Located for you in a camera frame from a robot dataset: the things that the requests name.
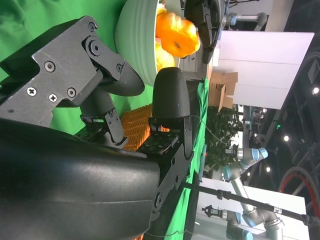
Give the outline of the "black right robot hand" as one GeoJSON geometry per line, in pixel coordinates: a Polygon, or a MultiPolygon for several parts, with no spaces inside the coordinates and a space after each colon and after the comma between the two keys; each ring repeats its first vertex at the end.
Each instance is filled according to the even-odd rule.
{"type": "Polygon", "coordinates": [[[139,74],[91,16],[52,27],[4,59],[0,87],[0,237],[132,240],[160,215],[193,158],[188,87],[155,78],[151,134],[136,151],[111,94],[140,95],[139,74]]]}

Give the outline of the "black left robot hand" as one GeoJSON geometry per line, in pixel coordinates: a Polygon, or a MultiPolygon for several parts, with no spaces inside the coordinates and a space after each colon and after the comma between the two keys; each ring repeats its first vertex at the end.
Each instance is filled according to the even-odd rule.
{"type": "Polygon", "coordinates": [[[208,64],[213,56],[226,12],[224,0],[186,0],[184,17],[198,29],[202,43],[202,62],[208,64]]]}

